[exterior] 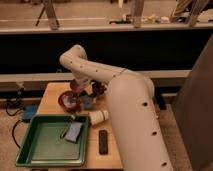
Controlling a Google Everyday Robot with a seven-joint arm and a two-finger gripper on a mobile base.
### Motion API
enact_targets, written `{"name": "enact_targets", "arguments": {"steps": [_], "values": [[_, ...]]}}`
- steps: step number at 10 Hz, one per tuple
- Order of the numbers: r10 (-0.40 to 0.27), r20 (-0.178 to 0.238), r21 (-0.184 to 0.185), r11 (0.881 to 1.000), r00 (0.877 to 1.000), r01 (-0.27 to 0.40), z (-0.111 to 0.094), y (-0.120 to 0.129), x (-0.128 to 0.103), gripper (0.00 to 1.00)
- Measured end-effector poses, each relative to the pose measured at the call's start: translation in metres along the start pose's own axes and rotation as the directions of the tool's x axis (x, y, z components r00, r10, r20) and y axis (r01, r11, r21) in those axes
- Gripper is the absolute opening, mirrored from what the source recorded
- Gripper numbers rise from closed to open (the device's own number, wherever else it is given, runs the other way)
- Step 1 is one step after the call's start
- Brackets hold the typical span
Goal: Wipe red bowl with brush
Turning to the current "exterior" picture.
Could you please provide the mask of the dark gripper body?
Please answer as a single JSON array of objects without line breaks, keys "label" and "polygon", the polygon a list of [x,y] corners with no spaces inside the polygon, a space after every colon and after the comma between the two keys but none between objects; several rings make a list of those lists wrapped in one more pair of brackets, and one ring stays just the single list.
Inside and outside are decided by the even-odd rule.
[{"label": "dark gripper body", "polygon": [[88,95],[92,98],[102,95],[106,90],[106,87],[102,83],[94,80],[92,80],[88,85],[83,86],[79,85],[77,81],[73,79],[70,81],[70,88],[79,96]]}]

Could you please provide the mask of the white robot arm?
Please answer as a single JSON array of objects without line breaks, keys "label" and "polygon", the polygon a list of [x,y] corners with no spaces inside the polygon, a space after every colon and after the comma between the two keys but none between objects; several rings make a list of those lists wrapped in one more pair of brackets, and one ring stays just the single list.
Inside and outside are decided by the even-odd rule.
[{"label": "white robot arm", "polygon": [[135,71],[87,59],[80,45],[59,58],[77,83],[107,85],[106,106],[124,171],[174,171],[153,104],[152,80]]}]

